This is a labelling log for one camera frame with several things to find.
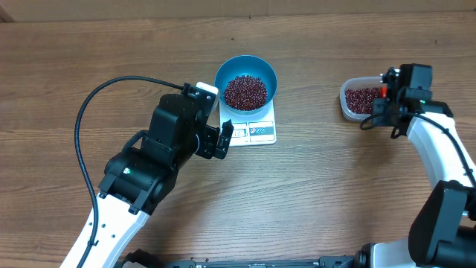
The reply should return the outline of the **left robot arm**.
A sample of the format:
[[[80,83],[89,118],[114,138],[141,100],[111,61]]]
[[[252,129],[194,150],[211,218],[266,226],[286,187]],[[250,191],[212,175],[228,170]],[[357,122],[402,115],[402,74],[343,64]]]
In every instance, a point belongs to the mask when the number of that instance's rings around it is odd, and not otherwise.
[[[192,155],[226,157],[232,123],[207,124],[218,101],[219,90],[202,82],[161,97],[149,128],[134,134],[106,164],[95,205],[63,267],[113,267]]]

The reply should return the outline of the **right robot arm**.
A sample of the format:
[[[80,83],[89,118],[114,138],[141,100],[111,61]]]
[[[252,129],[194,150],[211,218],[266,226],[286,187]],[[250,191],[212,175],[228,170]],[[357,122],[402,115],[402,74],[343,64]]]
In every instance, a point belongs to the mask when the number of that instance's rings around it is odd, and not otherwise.
[[[432,98],[432,68],[416,63],[382,74],[386,91],[373,102],[361,130],[391,127],[391,138],[408,138],[428,174],[432,192],[408,237],[369,243],[349,267],[474,267],[475,164],[460,140],[447,103]]]

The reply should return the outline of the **red scoop with blue handle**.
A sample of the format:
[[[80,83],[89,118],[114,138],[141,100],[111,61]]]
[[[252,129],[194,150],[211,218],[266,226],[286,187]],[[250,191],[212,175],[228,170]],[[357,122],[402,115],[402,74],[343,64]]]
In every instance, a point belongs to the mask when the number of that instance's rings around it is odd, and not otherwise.
[[[380,98],[386,98],[387,97],[387,87],[386,86],[382,86],[379,90],[379,97]]]

